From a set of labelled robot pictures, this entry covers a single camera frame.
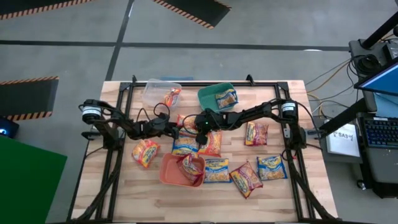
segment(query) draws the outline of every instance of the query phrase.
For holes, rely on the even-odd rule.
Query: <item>ramen noodle packet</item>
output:
[[[234,180],[244,198],[248,198],[254,189],[262,187],[262,182],[250,166],[249,161],[232,171],[229,175]]]
[[[168,107],[174,106],[177,103],[180,92],[180,88],[172,88],[170,92],[164,96],[164,104],[166,104]]]
[[[143,167],[148,168],[149,162],[156,156],[159,147],[156,142],[149,139],[141,140],[132,150],[131,157]]]
[[[221,157],[221,131],[209,132],[207,143],[199,147],[198,154]]]
[[[189,116],[187,119],[184,120],[185,117],[186,116],[180,114],[177,116],[177,127],[181,128],[180,135],[195,137],[198,134],[198,130],[195,126],[196,116]]]
[[[228,108],[238,103],[238,96],[236,90],[229,89],[222,93],[216,94],[216,101],[218,109]]]
[[[228,159],[207,159],[205,183],[231,183],[228,172]]]
[[[265,159],[257,157],[257,172],[261,180],[286,179],[287,174],[281,156]]]
[[[195,138],[180,136],[173,142],[172,154],[176,156],[185,156],[192,154],[194,158],[198,157],[198,143]]]
[[[246,146],[261,146],[267,144],[268,125],[248,122],[246,128],[246,138],[244,144]]]
[[[203,171],[197,168],[192,163],[192,154],[187,154],[177,161],[178,168],[181,173],[192,183],[198,182],[199,178],[203,175]]]

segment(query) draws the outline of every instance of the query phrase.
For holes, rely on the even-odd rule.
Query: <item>wooden tabletop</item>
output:
[[[291,98],[301,102],[310,110],[304,82],[298,80],[287,82]],[[120,82],[104,82],[100,99],[116,106],[119,84]],[[151,119],[155,117],[153,109],[142,102],[143,89],[134,88],[130,110],[132,119],[136,119],[137,113],[142,107],[147,109]],[[171,121],[175,121],[178,114],[188,115],[201,112],[197,99],[198,89],[199,87],[183,87],[180,95],[180,107],[172,111]],[[236,91],[239,103],[234,107],[234,111],[248,109],[275,98],[273,87],[236,87]],[[309,115],[302,107],[299,107],[298,113],[301,127],[313,128]],[[144,116],[142,113],[140,119],[145,119]],[[234,131],[223,131],[221,155],[222,158],[229,159],[229,171],[244,164],[246,160],[256,169],[255,159],[257,156],[276,156],[284,150],[280,124],[269,118],[262,118],[256,122],[269,125],[267,146],[244,146],[246,125]],[[159,167],[163,155],[171,152],[173,139],[162,137],[152,138],[152,140],[160,144],[160,150],[149,168],[145,169],[131,158],[132,149],[138,141],[126,139],[114,211],[115,222],[275,222],[297,220],[289,179],[264,181],[263,188],[255,189],[248,199],[241,195],[234,183],[203,184],[197,189],[162,184],[159,181]],[[314,140],[308,142],[318,145]],[[101,146],[102,139],[92,141],[88,146],[88,153]],[[328,212],[337,217],[322,152],[314,147],[308,147],[303,150],[303,157],[312,192]],[[104,149],[86,159],[73,209],[73,218],[81,215],[98,193],[105,158],[106,150]],[[286,162],[285,167],[290,176]],[[305,217],[308,217],[302,191],[300,191],[300,198]],[[107,199],[104,211],[108,211]]]

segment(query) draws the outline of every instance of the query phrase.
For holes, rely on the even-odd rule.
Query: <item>concrete floor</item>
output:
[[[150,0],[135,0],[124,42],[264,44],[346,47],[366,38],[397,10],[394,0],[222,0],[233,10],[213,30],[204,29]],[[56,11],[0,21],[0,40],[115,42],[128,0],[96,0]],[[98,98],[112,47],[0,45],[0,81],[58,75],[54,114],[21,121],[18,140],[68,156],[47,222],[66,219],[86,147],[77,105]],[[164,76],[196,80],[305,80],[349,58],[348,52],[302,50],[228,50],[122,48],[112,80]],[[307,87],[311,90],[325,79]],[[314,94],[320,98],[350,85],[339,73]],[[356,92],[333,98],[350,105]],[[335,116],[342,107],[325,103]],[[339,217],[344,220],[396,223],[398,200],[379,199],[356,188],[351,165],[326,162]]]

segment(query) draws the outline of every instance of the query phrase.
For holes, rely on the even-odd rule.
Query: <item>green plastic bowl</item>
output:
[[[234,105],[227,108],[218,109],[218,104],[216,101],[216,94],[225,92],[226,90],[234,89],[234,86],[230,83],[219,83],[211,86],[206,86],[198,91],[198,98],[201,108],[204,110],[210,108],[215,112],[229,110],[234,107]]]

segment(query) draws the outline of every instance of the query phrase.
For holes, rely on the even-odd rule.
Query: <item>clear plastic container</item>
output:
[[[151,78],[145,86],[142,94],[142,102],[149,106],[156,106],[158,103],[164,103],[165,96],[169,94],[173,88],[181,89],[181,85]],[[177,95],[170,108],[175,108],[179,101],[180,95]]]

